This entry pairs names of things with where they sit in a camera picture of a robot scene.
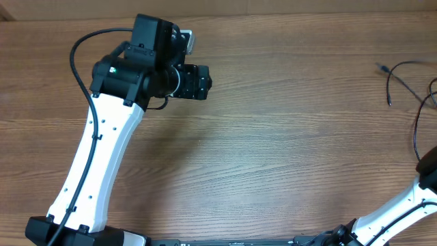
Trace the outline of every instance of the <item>wire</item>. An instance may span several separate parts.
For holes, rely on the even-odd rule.
[[[326,235],[326,234],[332,234],[332,233],[333,233],[332,230],[330,230],[330,231],[325,231],[325,232],[321,232],[321,233],[319,233],[317,236],[314,236],[310,241],[308,241],[308,242],[306,242],[306,243],[300,243],[300,244],[297,244],[296,246],[307,245],[307,244],[309,244],[309,243],[310,243],[310,245],[312,245],[312,244],[314,243],[314,241],[315,241],[319,236],[323,236],[323,235]]]
[[[388,73],[388,74],[390,74],[390,68],[388,68],[387,66],[384,66],[384,65],[381,65],[381,64],[379,64],[378,62],[376,63],[376,65],[378,66],[378,68],[381,70],[381,71],[383,71],[383,72],[386,72],[386,73]],[[395,74],[391,74],[395,79],[397,79],[399,82],[401,82],[401,84],[402,85],[404,85],[405,86],[405,88],[407,88],[416,98],[417,98],[417,100],[419,100],[419,102],[421,102],[422,101],[422,98],[418,95],[418,94],[416,94],[416,92],[413,90],[413,89],[411,89],[411,87],[410,86],[408,86],[407,85],[407,83],[405,83],[405,81],[403,80],[403,79],[401,79],[401,78],[399,78],[398,76],[396,76]]]
[[[391,78],[391,75],[393,74],[394,69],[396,69],[398,66],[403,65],[403,64],[420,64],[420,63],[423,63],[423,61],[412,60],[412,61],[399,62],[389,71],[389,75],[387,76],[387,83],[386,83],[387,103],[389,104],[389,106],[392,105],[390,92],[389,92],[389,83],[390,83],[390,78]]]
[[[431,83],[429,83],[429,95],[431,95],[432,102],[437,107],[436,99],[434,98],[434,93],[432,92],[432,84],[437,81],[437,78],[433,79]]]
[[[147,108],[147,109],[149,109],[149,110],[161,110],[161,109],[164,109],[169,104],[169,97],[165,96],[164,99],[165,99],[165,102],[161,106],[159,106],[157,108]]]
[[[421,157],[419,156],[419,151],[417,151],[417,125],[419,124],[419,117],[421,116],[421,111],[423,108],[423,105],[425,105],[426,100],[433,96],[434,94],[437,94],[437,92],[432,92],[431,94],[429,94],[428,96],[425,97],[425,99],[423,99],[421,106],[419,107],[419,111],[417,112],[416,115],[416,121],[414,123],[414,135],[413,135],[413,145],[414,145],[414,153],[416,154],[417,160],[420,161]]]
[[[97,118],[97,112],[96,112],[96,108],[94,106],[93,100],[91,99],[91,96],[89,95],[87,88],[85,87],[85,85],[83,84],[77,70],[76,70],[76,66],[74,65],[74,54],[76,53],[77,47],[79,47],[79,45],[85,41],[86,39],[90,38],[90,37],[94,37],[98,34],[102,34],[102,33],[109,33],[109,32],[113,32],[113,31],[132,31],[132,28],[110,28],[110,29],[103,29],[103,30],[99,30],[99,31],[95,31],[92,33],[89,33],[85,36],[83,36],[82,38],[80,38],[79,40],[76,41],[76,43],[74,43],[71,51],[70,51],[70,67],[71,67],[71,71],[73,72],[74,77],[77,80],[77,83],[79,84],[79,87],[81,88],[83,94],[85,95],[87,101],[88,101],[88,105],[89,105],[89,110],[91,110],[91,114],[93,115],[93,121],[94,121],[94,133],[93,133],[93,140],[91,143],[91,149],[89,150],[89,154],[88,154],[88,160],[87,163],[85,165],[85,168],[83,169],[83,173],[81,176],[81,179],[79,180],[79,183],[77,184],[77,188],[76,191],[74,192],[73,198],[71,199],[70,205],[67,208],[67,211],[61,221],[61,223],[59,224],[58,229],[56,230],[56,232],[54,233],[54,235],[52,236],[52,238],[50,239],[50,241],[48,242],[47,246],[53,246],[54,243],[56,242],[57,238],[59,237],[59,235],[61,234],[62,229],[64,228],[64,226],[67,224],[67,220],[70,217],[71,213],[75,210],[74,204],[77,201],[77,198],[79,196],[79,193],[81,192],[83,183],[85,182],[85,179],[88,175],[88,171],[89,168],[91,167],[91,162],[93,160],[93,156],[94,156],[94,152],[96,151],[96,144],[97,144],[97,139],[98,139],[98,118]]]
[[[372,243],[375,243],[376,239],[378,239],[380,236],[382,236],[386,231],[388,231],[391,227],[393,227],[397,222],[401,221],[414,211],[418,210],[419,208],[425,208],[427,205],[435,205],[437,206],[437,203],[435,202],[421,202],[420,204],[416,205],[415,207],[408,210],[406,213],[392,221],[390,224],[388,224],[385,228],[382,228],[379,233],[377,233],[367,244],[366,246],[370,246]]]

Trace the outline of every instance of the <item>table top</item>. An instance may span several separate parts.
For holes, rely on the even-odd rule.
[[[371,213],[412,181],[419,102],[398,82],[385,96],[375,62],[437,55],[437,13],[171,18],[192,29],[187,63],[210,67],[206,101],[170,99],[147,111],[127,147],[108,225],[152,238],[291,238]],[[87,102],[68,63],[81,36],[133,19],[0,23],[0,244],[30,245],[80,142]],[[95,62],[128,33],[81,45],[87,86]],[[435,66],[397,75],[422,97]],[[162,101],[152,99],[152,105]],[[419,124],[423,155],[436,112]],[[392,240],[435,245],[430,216]]]

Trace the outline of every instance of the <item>wood grain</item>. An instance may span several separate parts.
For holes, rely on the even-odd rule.
[[[148,111],[126,151],[109,225],[152,238],[289,238],[366,215],[415,175],[419,103],[395,81],[393,106],[374,62],[437,55],[437,13],[171,18],[198,37],[189,63],[210,66],[207,101]],[[68,65],[72,44],[133,19],[0,23],[0,245],[28,245],[29,216],[45,215],[79,144],[86,100]],[[86,41],[91,68],[126,33]],[[399,67],[420,95],[435,66]],[[419,152],[437,144],[426,108]],[[393,245],[435,245],[437,218]]]
[[[231,16],[341,12],[435,11],[435,0],[0,0],[17,21],[134,18],[152,16]]]

